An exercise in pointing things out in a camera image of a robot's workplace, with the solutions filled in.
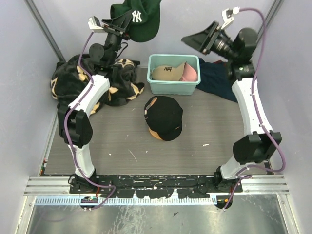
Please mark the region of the green baseball cap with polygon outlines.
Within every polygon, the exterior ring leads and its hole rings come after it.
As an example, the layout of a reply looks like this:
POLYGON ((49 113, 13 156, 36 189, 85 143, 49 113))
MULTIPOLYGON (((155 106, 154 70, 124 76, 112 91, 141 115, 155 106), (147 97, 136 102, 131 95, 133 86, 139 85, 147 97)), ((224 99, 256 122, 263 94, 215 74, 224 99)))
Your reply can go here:
POLYGON ((116 18, 130 11, 132 18, 127 34, 130 40, 143 43, 152 40, 158 33, 160 4, 159 0, 125 0, 111 6, 110 16, 116 18))

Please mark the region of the navy blue sweater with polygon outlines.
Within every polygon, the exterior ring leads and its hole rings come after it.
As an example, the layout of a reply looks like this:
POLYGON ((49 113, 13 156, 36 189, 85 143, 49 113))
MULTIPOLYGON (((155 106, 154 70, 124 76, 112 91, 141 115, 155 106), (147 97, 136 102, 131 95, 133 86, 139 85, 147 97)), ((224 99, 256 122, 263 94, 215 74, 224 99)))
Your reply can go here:
POLYGON ((200 58, 199 68, 201 82, 196 86, 197 89, 237 103, 227 76, 226 62, 206 62, 200 58))

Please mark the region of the teal plastic bin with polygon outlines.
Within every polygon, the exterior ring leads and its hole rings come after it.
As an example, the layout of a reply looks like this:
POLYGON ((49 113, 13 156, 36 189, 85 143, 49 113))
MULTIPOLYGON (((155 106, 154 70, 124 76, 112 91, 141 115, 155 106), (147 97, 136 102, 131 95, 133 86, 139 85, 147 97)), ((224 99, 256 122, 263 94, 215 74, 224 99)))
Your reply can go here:
POLYGON ((152 54, 149 56, 147 81, 153 94, 191 95, 201 82, 199 58, 195 55, 152 54), (197 72, 197 81, 159 81, 153 80, 152 71, 158 66, 169 65, 178 67, 183 62, 188 63, 197 72))

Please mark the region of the black floral fleece blanket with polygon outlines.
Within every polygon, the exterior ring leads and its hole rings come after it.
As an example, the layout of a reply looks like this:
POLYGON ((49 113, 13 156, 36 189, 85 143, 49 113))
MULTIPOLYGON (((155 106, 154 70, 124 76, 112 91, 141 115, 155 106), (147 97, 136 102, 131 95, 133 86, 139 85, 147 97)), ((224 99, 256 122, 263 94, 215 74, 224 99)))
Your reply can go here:
MULTIPOLYGON (((53 99, 58 101, 58 106, 73 102, 90 81, 86 73, 95 74, 94 64, 88 54, 82 55, 81 67, 78 65, 78 59, 79 55, 75 55, 65 63, 59 62, 52 75, 50 88, 53 99)), ((132 60, 119 59, 112 68, 113 70, 107 74, 110 88, 93 106, 91 114, 98 112, 103 105, 115 107, 126 105, 144 91, 145 84, 137 82, 137 64, 132 60)))

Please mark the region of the black baseball cap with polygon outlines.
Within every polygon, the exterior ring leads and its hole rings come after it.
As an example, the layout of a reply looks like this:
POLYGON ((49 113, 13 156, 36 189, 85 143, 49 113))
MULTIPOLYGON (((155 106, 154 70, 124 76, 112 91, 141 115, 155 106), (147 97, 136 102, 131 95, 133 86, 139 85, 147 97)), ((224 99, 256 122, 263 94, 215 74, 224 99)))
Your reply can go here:
POLYGON ((163 141, 172 141, 182 132, 183 109, 172 97, 153 96, 144 106, 148 128, 157 132, 163 141))

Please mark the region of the wooden hat stand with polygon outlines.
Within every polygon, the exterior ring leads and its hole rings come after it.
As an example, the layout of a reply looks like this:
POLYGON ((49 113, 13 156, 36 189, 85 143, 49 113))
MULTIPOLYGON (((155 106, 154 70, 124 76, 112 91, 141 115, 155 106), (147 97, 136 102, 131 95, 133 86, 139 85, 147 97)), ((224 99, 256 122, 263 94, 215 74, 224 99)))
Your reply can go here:
POLYGON ((157 132, 153 131, 153 130, 150 129, 150 128, 149 128, 149 132, 150 132, 150 134, 151 134, 154 138, 156 138, 156 139, 158 139, 158 140, 163 140, 163 139, 159 136, 159 134, 158 134, 157 132))

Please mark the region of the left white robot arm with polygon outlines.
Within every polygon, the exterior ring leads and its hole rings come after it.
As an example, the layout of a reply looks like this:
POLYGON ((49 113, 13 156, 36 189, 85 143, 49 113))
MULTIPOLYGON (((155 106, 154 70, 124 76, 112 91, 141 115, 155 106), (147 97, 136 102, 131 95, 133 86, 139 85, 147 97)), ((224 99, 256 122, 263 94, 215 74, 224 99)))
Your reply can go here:
POLYGON ((93 44, 89 50, 96 73, 91 75, 83 68, 82 57, 79 57, 78 66, 89 77, 89 82, 74 101, 58 109, 59 135, 71 150, 76 183, 86 193, 93 193, 100 186, 90 154, 93 129, 89 116, 97 101, 109 90, 110 82, 106 74, 113 70, 112 65, 124 51, 121 45, 130 39, 128 30, 132 19, 131 11, 112 19, 89 18, 88 26, 92 33, 107 33, 103 45, 93 44))

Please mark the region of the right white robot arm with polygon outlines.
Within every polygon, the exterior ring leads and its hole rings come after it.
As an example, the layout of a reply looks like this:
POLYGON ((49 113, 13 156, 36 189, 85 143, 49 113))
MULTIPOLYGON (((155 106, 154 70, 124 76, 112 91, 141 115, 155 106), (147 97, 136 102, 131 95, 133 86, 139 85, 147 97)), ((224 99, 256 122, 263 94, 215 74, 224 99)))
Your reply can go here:
POLYGON ((233 156, 214 173, 214 187, 225 192, 238 181, 243 171, 270 159, 282 140, 281 134, 275 132, 266 120, 254 79, 251 58, 257 46, 257 32, 243 28, 231 40, 214 21, 205 30, 183 37, 182 42, 204 55, 214 52, 227 59, 227 82, 238 102, 244 137, 233 144, 233 156))

